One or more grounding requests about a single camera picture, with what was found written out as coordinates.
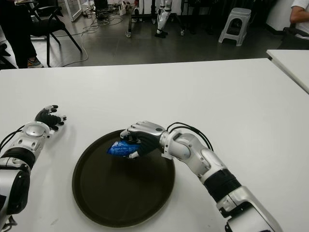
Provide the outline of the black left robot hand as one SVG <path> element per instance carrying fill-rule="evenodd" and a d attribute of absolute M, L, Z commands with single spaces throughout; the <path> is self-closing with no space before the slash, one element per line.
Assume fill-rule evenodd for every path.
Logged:
<path fill-rule="evenodd" d="M 66 116 L 56 116 L 58 105 L 49 105 L 38 112 L 35 121 L 46 124 L 50 130 L 58 131 L 60 126 L 65 124 Z"/>

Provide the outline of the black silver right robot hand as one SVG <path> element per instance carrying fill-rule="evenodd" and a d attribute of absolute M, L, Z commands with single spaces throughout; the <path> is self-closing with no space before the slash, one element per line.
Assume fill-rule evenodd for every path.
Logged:
<path fill-rule="evenodd" d="M 123 130 L 120 133 L 120 138 L 126 139 L 128 137 L 140 142 L 138 150 L 128 156 L 130 159 L 135 159 L 159 148 L 160 138 L 165 132 L 166 129 L 158 124 L 140 121 Z"/>

